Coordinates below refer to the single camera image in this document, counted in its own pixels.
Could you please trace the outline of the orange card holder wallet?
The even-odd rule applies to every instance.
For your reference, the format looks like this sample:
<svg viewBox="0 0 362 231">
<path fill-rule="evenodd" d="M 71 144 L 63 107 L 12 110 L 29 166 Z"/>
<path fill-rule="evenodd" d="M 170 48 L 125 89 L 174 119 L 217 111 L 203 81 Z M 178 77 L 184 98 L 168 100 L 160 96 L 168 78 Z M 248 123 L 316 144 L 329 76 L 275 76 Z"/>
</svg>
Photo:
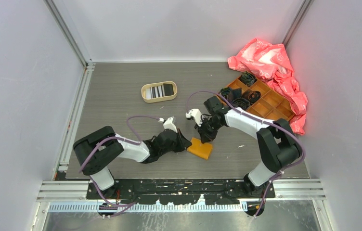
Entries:
<svg viewBox="0 0 362 231">
<path fill-rule="evenodd" d="M 187 148 L 187 152 L 194 154 L 202 159 L 208 160 L 213 150 L 211 143 L 202 143 L 200 139 L 192 137 L 192 145 Z"/>
</svg>

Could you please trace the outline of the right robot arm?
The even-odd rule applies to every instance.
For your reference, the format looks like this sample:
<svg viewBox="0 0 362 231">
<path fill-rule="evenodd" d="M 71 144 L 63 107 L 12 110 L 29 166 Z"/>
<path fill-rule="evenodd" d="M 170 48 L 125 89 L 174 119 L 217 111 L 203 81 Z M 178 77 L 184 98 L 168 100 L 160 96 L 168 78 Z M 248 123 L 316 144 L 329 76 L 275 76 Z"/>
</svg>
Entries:
<svg viewBox="0 0 362 231">
<path fill-rule="evenodd" d="M 195 130 L 202 143 L 212 142 L 222 127 L 235 128 L 257 140 L 260 163 L 244 176 L 244 191 L 255 198 L 263 185 L 302 156 L 302 148 L 285 119 L 269 120 L 245 110 L 225 105 L 217 96 L 204 102 L 208 115 L 199 109 L 186 112 L 187 119 L 195 121 Z"/>
</svg>

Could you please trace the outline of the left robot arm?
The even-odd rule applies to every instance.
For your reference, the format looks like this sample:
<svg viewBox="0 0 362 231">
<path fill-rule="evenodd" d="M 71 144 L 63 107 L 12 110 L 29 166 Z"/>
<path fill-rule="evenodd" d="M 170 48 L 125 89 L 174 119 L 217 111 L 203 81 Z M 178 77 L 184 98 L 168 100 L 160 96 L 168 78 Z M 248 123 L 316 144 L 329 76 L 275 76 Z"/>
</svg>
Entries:
<svg viewBox="0 0 362 231">
<path fill-rule="evenodd" d="M 105 126 L 73 144 L 73 151 L 85 176 L 90 176 L 98 192 L 106 199 L 117 193 L 116 181 L 107 167 L 116 158 L 131 159 L 149 164 L 166 153 L 187 150 L 192 143 L 180 129 L 164 129 L 149 140 L 137 142 L 116 134 L 111 126 Z"/>
</svg>

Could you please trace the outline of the black card in tray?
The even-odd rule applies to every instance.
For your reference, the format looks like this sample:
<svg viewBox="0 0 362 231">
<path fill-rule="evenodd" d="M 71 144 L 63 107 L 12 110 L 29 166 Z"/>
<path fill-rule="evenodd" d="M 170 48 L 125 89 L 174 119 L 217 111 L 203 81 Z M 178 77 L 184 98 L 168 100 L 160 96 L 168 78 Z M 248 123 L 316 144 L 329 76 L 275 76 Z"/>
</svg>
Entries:
<svg viewBox="0 0 362 231">
<path fill-rule="evenodd" d="M 174 95 L 173 85 L 168 83 L 163 84 L 163 94 L 164 96 Z"/>
</svg>

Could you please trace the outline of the stack of striped cards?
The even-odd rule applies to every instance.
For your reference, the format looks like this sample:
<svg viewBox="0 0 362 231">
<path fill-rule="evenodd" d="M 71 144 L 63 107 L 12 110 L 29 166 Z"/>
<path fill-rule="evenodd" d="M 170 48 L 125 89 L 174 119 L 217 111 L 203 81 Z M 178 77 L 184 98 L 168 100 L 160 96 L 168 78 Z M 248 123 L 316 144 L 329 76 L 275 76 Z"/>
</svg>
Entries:
<svg viewBox="0 0 362 231">
<path fill-rule="evenodd" d="M 163 85 L 149 87 L 146 89 L 145 93 L 146 93 L 146 96 L 145 96 L 146 99 L 155 99 L 155 98 L 164 97 Z"/>
</svg>

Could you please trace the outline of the dark rolled item lower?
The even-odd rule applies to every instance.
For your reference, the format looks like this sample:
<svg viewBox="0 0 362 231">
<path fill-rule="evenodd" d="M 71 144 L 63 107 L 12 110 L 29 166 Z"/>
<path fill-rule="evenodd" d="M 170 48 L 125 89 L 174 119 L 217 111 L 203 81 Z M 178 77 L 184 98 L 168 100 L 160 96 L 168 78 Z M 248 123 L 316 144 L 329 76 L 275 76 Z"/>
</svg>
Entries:
<svg viewBox="0 0 362 231">
<path fill-rule="evenodd" d="M 249 100 L 247 100 L 245 98 L 237 98 L 232 101 L 232 105 L 236 108 L 241 108 L 242 110 L 247 110 L 251 106 L 251 103 Z"/>
</svg>

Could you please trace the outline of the dark rolled item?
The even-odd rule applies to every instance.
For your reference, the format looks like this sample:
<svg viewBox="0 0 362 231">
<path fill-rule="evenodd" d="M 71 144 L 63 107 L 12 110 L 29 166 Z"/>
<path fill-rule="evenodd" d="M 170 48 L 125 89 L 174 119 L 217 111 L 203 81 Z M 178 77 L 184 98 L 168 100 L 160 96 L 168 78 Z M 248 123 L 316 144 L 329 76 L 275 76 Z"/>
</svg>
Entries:
<svg viewBox="0 0 362 231">
<path fill-rule="evenodd" d="M 251 72 L 245 71 L 240 75 L 239 80 L 246 86 L 250 87 L 257 81 L 257 78 Z"/>
<path fill-rule="evenodd" d="M 227 99 L 229 102 L 232 102 L 242 96 L 242 89 L 232 89 L 231 87 L 225 87 L 220 90 L 220 95 Z"/>
<path fill-rule="evenodd" d="M 245 98 L 237 98 L 232 101 L 232 105 L 236 108 L 241 108 L 242 110 L 247 110 L 251 106 L 251 103 L 249 100 L 247 100 Z"/>
<path fill-rule="evenodd" d="M 248 90 L 242 95 L 242 97 L 248 100 L 251 104 L 254 104 L 261 98 L 261 93 L 259 91 Z"/>
</svg>

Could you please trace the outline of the dark rolled item left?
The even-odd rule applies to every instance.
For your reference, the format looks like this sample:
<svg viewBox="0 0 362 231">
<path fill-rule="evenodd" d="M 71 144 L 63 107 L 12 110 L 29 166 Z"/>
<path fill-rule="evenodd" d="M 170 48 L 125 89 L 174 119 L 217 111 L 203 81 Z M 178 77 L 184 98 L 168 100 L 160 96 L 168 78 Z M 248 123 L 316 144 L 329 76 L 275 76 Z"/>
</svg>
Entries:
<svg viewBox="0 0 362 231">
<path fill-rule="evenodd" d="M 242 96 L 242 89 L 232 89 L 231 87 L 225 87 L 220 90 L 220 95 L 227 99 L 229 102 L 232 102 Z"/>
</svg>

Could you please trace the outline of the dark rolled item right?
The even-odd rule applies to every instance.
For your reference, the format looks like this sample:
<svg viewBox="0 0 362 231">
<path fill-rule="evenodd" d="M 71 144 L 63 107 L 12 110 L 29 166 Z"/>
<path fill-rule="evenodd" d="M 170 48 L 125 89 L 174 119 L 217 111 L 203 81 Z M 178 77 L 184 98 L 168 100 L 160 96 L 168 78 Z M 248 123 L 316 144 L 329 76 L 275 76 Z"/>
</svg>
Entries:
<svg viewBox="0 0 362 231">
<path fill-rule="evenodd" d="M 248 90 L 242 95 L 242 97 L 248 100 L 251 104 L 254 104 L 261 98 L 261 93 L 259 91 Z"/>
</svg>

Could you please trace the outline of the beige oval tray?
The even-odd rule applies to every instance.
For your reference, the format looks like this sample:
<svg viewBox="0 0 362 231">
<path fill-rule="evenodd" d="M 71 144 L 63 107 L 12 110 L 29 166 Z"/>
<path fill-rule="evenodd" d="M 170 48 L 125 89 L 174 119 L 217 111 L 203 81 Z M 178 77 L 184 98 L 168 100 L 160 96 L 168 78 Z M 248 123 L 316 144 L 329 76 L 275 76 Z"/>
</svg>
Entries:
<svg viewBox="0 0 362 231">
<path fill-rule="evenodd" d="M 178 88 L 173 81 L 150 83 L 142 86 L 141 96 L 146 103 L 171 101 L 176 98 Z"/>
</svg>

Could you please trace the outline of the dark rolled item upper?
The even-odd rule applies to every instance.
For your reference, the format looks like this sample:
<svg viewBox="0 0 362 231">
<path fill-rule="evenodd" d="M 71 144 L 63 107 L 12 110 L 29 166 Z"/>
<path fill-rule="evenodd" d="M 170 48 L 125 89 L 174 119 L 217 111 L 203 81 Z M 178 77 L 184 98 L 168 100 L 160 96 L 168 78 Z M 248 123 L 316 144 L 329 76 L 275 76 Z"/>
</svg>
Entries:
<svg viewBox="0 0 362 231">
<path fill-rule="evenodd" d="M 245 71 L 240 75 L 239 80 L 246 86 L 250 87 L 257 81 L 257 78 L 251 72 Z"/>
</svg>

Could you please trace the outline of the orange compartment organizer box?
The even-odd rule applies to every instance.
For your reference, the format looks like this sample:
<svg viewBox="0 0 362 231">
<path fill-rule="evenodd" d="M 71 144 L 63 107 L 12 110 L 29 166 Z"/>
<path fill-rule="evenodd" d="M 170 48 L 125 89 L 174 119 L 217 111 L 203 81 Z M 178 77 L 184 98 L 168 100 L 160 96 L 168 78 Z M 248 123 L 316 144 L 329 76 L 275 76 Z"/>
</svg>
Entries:
<svg viewBox="0 0 362 231">
<path fill-rule="evenodd" d="M 248 87 L 238 77 L 226 87 L 241 88 L 242 95 L 248 90 L 261 93 L 261 98 L 245 110 L 253 115 L 270 120 L 285 119 L 287 121 L 295 115 L 291 110 L 290 102 L 261 80 L 257 79 L 252 86 Z"/>
</svg>

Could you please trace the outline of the pink plastic bag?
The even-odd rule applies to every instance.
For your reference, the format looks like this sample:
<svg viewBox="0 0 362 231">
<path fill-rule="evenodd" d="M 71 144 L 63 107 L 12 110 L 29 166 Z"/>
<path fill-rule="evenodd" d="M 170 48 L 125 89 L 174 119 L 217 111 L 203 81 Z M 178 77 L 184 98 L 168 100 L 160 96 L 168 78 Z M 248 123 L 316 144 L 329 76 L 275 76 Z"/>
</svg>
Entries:
<svg viewBox="0 0 362 231">
<path fill-rule="evenodd" d="M 300 90 L 299 82 L 283 44 L 271 44 L 263 39 L 249 41 L 235 56 L 227 59 L 231 70 L 251 72 L 275 92 L 289 101 L 294 117 L 290 120 L 292 130 L 304 135 L 307 96 Z"/>
</svg>

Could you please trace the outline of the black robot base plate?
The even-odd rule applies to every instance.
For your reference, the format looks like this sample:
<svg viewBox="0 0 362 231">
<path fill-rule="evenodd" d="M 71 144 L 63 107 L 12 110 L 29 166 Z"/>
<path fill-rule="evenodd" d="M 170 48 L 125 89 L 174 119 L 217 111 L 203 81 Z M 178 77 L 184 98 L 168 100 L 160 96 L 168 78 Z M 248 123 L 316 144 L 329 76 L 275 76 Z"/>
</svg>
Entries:
<svg viewBox="0 0 362 231">
<path fill-rule="evenodd" d="M 234 205 L 241 199 L 261 199 L 265 188 L 251 191 L 242 179 L 118 179 L 102 193 L 124 204 L 194 205 L 203 198 L 206 205 Z"/>
</svg>

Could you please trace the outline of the aluminium front rail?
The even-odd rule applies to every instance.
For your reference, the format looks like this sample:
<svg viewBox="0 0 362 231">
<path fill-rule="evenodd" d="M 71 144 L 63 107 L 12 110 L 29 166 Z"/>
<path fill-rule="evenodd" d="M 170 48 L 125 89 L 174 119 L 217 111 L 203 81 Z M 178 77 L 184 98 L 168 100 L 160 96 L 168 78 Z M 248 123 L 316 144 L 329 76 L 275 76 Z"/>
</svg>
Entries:
<svg viewBox="0 0 362 231">
<path fill-rule="evenodd" d="M 323 201 L 318 179 L 280 179 L 267 192 L 245 193 L 238 179 L 119 180 L 112 198 L 102 199 L 90 180 L 45 181 L 37 202 L 52 212 L 256 212 L 262 202 Z"/>
</svg>

